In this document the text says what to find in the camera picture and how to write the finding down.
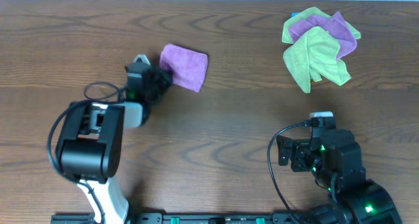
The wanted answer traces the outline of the purple microfiber cloth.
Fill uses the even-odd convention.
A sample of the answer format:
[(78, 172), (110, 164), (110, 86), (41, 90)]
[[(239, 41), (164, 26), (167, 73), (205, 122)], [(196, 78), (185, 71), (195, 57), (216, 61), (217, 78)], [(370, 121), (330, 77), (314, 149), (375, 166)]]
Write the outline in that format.
[(208, 69), (208, 55), (173, 44), (160, 54), (160, 67), (172, 73), (173, 84), (199, 93)]

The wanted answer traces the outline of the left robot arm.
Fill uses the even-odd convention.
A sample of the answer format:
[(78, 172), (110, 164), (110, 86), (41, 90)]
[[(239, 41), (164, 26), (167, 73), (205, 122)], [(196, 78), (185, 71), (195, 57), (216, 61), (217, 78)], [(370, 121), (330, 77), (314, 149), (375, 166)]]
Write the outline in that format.
[(126, 67), (127, 82), (101, 98), (72, 102), (56, 119), (46, 150), (55, 171), (86, 195), (93, 214), (56, 214), (52, 223), (131, 223), (130, 204), (115, 178), (122, 136), (148, 119), (173, 83), (173, 71)]

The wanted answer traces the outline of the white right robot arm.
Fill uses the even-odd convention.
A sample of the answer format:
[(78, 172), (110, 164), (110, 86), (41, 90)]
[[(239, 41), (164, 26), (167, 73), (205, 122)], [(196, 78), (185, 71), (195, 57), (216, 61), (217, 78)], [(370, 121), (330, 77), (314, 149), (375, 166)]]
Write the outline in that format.
[(390, 194), (366, 177), (361, 147), (349, 130), (338, 129), (330, 113), (281, 129), (268, 147), (278, 148), (278, 164), (310, 172), (328, 192), (328, 203), (297, 214), (292, 223), (401, 223)]

